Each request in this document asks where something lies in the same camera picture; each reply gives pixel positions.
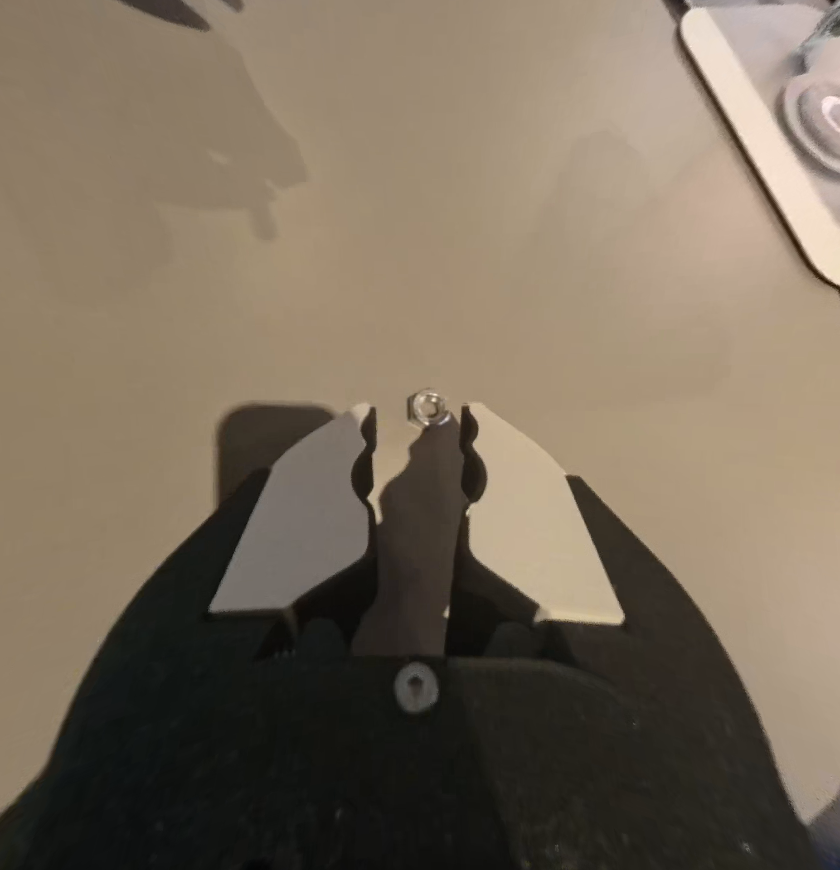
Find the white metal stand base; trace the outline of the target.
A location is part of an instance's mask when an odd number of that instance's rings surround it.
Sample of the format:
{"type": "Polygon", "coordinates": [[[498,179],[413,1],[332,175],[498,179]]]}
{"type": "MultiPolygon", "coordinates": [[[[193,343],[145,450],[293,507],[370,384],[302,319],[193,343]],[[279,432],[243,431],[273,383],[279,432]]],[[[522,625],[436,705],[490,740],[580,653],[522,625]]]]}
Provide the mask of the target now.
{"type": "Polygon", "coordinates": [[[809,266],[840,289],[840,2],[684,2],[679,33],[809,266]]]}

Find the silver hex nut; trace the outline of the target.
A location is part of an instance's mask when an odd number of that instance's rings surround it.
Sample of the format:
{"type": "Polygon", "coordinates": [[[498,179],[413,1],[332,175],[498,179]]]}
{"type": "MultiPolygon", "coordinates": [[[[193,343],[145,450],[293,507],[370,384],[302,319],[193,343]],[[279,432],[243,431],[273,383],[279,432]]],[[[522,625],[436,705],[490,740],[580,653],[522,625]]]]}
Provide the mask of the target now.
{"type": "Polygon", "coordinates": [[[408,421],[421,429],[445,425],[452,414],[447,398],[432,388],[416,391],[408,397],[408,421]]]}

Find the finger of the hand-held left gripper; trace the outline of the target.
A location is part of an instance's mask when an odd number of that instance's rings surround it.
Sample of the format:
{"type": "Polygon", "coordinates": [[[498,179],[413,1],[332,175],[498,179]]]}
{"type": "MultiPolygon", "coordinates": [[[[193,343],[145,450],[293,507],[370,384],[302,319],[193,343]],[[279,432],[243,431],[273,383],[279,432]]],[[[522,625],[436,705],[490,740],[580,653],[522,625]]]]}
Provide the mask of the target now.
{"type": "Polygon", "coordinates": [[[195,32],[211,32],[216,10],[241,14],[246,1],[118,1],[119,5],[175,27],[195,32]]]}

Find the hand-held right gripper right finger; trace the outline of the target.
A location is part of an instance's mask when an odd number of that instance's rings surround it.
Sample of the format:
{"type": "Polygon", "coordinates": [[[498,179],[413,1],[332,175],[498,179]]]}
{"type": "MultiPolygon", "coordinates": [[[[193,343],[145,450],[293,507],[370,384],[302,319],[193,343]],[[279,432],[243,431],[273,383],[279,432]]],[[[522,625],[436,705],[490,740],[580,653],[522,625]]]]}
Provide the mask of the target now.
{"type": "Polygon", "coordinates": [[[532,621],[621,625],[625,615],[568,476],[529,436],[480,402],[469,450],[485,480],[468,509],[468,547],[534,607],[532,621]]]}

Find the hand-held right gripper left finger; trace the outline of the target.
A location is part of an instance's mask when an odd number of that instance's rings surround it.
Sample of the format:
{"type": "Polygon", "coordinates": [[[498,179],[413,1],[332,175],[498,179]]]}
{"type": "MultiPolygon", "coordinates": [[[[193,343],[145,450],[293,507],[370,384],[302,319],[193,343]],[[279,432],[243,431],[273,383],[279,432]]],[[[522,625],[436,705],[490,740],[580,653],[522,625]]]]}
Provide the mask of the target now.
{"type": "Polygon", "coordinates": [[[363,402],[271,464],[209,614],[285,613],[367,555],[370,507],[354,470],[374,435],[374,408],[363,402]]]}

